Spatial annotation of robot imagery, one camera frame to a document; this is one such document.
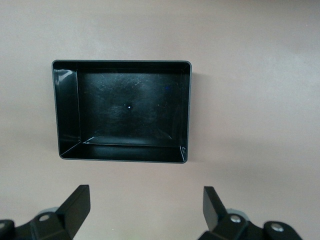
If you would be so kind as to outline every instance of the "white tabletop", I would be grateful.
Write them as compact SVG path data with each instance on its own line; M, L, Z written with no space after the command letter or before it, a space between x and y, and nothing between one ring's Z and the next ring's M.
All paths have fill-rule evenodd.
M203 187L259 227L319 239L320 4L303 0L0 3L0 219L89 184L76 240L195 240ZM192 63L185 164L63 160L51 62Z

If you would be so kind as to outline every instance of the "black plastic tray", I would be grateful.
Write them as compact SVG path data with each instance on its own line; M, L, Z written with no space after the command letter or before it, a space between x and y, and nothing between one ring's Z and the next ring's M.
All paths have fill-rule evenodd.
M188 61L55 60L63 159L184 163Z

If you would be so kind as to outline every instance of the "round metal screw head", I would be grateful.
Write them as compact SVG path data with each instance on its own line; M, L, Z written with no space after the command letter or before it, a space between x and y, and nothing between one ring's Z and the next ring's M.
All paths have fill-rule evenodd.
M240 219L240 217L238 217L237 215L232 215L232 216L230 217L230 220L231 220L232 222L236 223L236 224L241 223L241 219Z
M284 228L278 223L272 223L271 228L277 232L283 232Z
M39 221L40 222L43 222L43 221L46 221L50 218L50 215L46 214L46 215L43 215L41 217L39 217Z

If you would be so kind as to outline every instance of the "silver bolt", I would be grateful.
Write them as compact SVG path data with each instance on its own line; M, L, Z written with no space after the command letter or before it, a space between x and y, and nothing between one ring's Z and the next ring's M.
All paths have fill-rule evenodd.
M232 215L232 216L230 217L230 219L231 219L232 222L234 222L234 223L236 223L236 224L241 223L241 219L240 219L240 217L238 217L237 215Z
M278 223L272 223L271 228L277 232L283 232L284 228Z
M39 218L39 221L40 222L43 222L43 221L46 221L50 218L50 215L46 214L46 215L43 215Z

